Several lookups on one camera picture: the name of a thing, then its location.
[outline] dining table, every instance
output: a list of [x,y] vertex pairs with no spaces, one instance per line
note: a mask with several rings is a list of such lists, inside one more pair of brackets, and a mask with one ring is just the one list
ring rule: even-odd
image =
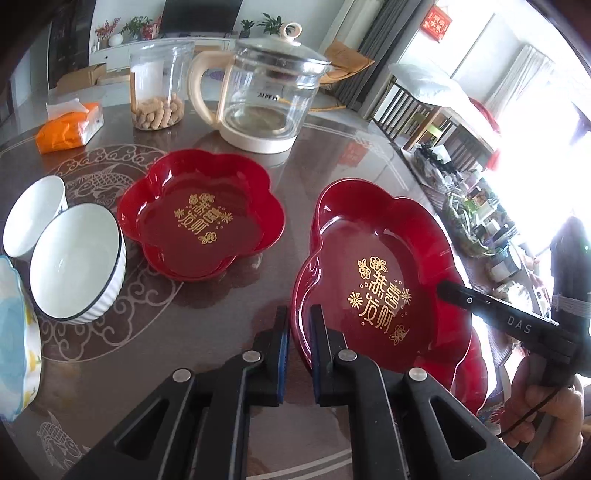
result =
[[[291,150],[273,155],[239,151],[193,109],[177,125],[139,131],[129,105],[103,109],[104,126],[85,146],[41,155],[37,128],[0,147],[0,220],[32,183],[60,176],[70,206],[98,203],[116,212],[125,190],[167,152],[199,148],[240,153],[271,178],[286,217],[279,241],[238,258],[222,275],[197,283],[166,278],[126,239],[121,292],[98,320],[67,325],[37,312],[43,366],[35,400],[4,428],[40,480],[57,480],[175,370],[220,367],[248,350],[255,335],[288,306],[309,256],[310,226],[319,194],[331,182],[369,180],[408,197],[436,216],[413,174],[376,125],[353,127],[309,115]],[[15,261],[25,286],[28,263]],[[290,344],[284,402],[254,407],[248,442],[250,480],[353,478],[348,411],[314,400],[310,372]]]

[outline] red chinese decoration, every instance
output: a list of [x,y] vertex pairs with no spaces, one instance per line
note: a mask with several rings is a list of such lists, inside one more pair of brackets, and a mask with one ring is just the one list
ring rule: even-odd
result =
[[433,5],[425,17],[421,29],[437,41],[445,36],[452,19],[437,5]]

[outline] white ribbed bowl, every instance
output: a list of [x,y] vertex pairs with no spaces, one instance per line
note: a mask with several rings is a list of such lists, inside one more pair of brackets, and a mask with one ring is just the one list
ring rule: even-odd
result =
[[125,265],[125,241],[114,215],[94,203],[76,205],[39,237],[31,260],[33,299],[60,322],[91,322],[113,305]]
[[18,198],[4,226],[4,251],[9,257],[29,261],[46,226],[68,208],[64,181],[43,177]]

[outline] red plate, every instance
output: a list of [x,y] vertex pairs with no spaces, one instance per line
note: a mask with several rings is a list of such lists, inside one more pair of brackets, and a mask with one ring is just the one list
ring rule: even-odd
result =
[[270,187],[265,169],[249,158],[179,150],[156,161],[124,193],[117,217],[162,275],[205,280],[237,256],[279,240],[285,214]]
[[487,390],[488,370],[482,359],[478,334],[472,328],[470,348],[462,363],[457,366],[452,393],[476,415],[486,401]]
[[471,316],[437,297],[441,280],[462,280],[425,208],[368,181],[336,181],[316,204],[310,252],[291,306],[291,329],[308,366],[309,311],[320,303],[327,327],[342,331],[356,352],[392,371],[425,368],[452,386],[470,344]]

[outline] plastic bag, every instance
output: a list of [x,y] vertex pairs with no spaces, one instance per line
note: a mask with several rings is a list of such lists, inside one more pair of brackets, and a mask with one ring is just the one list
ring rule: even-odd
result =
[[80,103],[78,99],[58,105],[47,105],[50,120],[39,130],[36,137],[39,152],[82,147],[103,126],[103,110],[99,103]]

